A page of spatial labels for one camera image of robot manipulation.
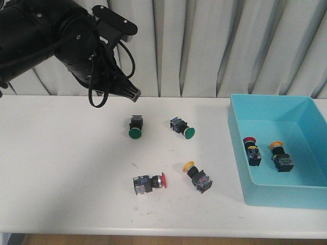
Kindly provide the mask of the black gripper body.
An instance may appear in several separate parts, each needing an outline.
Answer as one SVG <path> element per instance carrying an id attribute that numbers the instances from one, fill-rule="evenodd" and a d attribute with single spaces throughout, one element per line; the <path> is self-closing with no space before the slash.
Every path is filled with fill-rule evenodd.
<path id="1" fill-rule="evenodd" d="M 69 37 L 55 51 L 55 56 L 90 92 L 108 93 L 116 78 L 122 78 L 113 49 L 99 34 L 96 19 L 90 15 L 78 16 L 62 29 L 61 39 Z"/>

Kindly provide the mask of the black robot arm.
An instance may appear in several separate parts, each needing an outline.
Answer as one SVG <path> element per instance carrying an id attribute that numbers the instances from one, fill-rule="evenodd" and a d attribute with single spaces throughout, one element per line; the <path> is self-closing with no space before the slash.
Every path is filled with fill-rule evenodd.
<path id="1" fill-rule="evenodd" d="M 1 8 L 1 88 L 54 56 L 89 94 L 137 101 L 141 91 L 118 67 L 113 51 L 137 31 L 102 5 L 87 11 L 75 1 L 8 1 Z"/>

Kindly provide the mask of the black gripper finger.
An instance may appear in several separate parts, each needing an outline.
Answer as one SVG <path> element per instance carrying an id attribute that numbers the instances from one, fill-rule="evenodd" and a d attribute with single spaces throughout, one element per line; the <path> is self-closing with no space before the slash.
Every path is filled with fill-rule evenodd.
<path id="1" fill-rule="evenodd" d="M 141 95 L 141 90 L 135 87 L 128 78 L 122 77 L 113 80 L 109 86 L 108 93 L 136 102 Z"/>

